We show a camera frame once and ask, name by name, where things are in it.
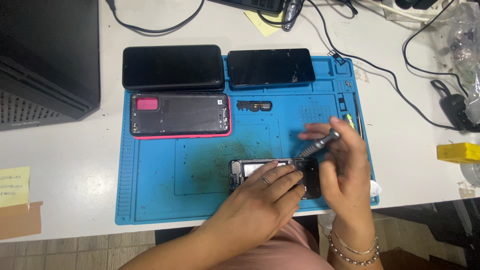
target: pink phone case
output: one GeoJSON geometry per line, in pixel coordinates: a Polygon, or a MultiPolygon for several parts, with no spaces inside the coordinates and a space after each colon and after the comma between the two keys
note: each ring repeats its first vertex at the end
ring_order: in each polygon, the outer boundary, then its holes
{"type": "Polygon", "coordinates": [[[177,138],[212,138],[212,137],[226,137],[232,133],[232,107],[230,103],[230,97],[228,98],[228,114],[230,120],[230,129],[225,134],[205,134],[205,135],[168,135],[168,136],[151,136],[151,137],[135,137],[137,140],[150,140],[150,139],[177,139],[177,138]]]}

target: woman's left hand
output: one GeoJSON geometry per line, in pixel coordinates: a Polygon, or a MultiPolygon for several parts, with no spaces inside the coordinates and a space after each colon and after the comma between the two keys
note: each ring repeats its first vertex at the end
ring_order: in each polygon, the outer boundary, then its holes
{"type": "Polygon", "coordinates": [[[298,209],[305,187],[293,165],[272,161],[257,169],[242,183],[195,233],[207,235],[222,259],[239,255],[274,236],[298,209]],[[260,179],[264,177],[271,186],[260,179]]]}

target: blue silicone repair mat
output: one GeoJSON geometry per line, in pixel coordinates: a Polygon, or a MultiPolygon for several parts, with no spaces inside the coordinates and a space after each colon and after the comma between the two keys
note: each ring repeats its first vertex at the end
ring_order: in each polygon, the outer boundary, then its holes
{"type": "MultiPolygon", "coordinates": [[[[356,120],[352,61],[342,66],[331,57],[312,61],[312,84],[231,90],[224,57],[224,93],[230,96],[232,114],[227,137],[136,140],[129,132],[131,92],[125,91],[115,223],[207,219],[228,196],[229,161],[296,157],[305,146],[297,139],[305,123],[327,123],[331,115],[347,113],[356,120]],[[272,101],[272,110],[241,111],[238,100],[272,101]]],[[[317,158],[322,160],[323,153],[317,158]]],[[[378,202],[378,196],[371,200],[372,205],[378,202]]],[[[299,205],[299,211],[329,209],[322,197],[299,205]]]]}

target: yellow sticky note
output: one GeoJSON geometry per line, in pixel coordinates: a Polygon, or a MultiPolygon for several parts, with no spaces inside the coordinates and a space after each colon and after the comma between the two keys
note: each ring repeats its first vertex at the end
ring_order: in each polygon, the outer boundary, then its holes
{"type": "MultiPolygon", "coordinates": [[[[262,21],[262,19],[260,18],[260,16],[258,16],[256,11],[253,12],[253,11],[246,10],[244,14],[247,15],[247,17],[250,19],[253,25],[256,26],[258,30],[260,30],[260,32],[262,32],[262,34],[265,37],[268,37],[269,35],[275,33],[275,31],[277,31],[282,27],[281,25],[273,26],[262,21]]],[[[264,12],[262,13],[262,15],[265,17],[265,19],[272,22],[281,22],[283,20],[283,11],[280,14],[264,12]]]]}
{"type": "Polygon", "coordinates": [[[0,170],[0,207],[28,203],[30,167],[0,170]]]}

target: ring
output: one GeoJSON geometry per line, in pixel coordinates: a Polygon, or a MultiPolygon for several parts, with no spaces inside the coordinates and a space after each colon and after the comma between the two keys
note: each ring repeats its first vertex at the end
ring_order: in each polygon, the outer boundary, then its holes
{"type": "Polygon", "coordinates": [[[262,180],[265,184],[267,184],[267,186],[270,186],[270,185],[271,185],[270,181],[268,181],[267,179],[265,179],[265,177],[260,177],[260,180],[262,180]]]}

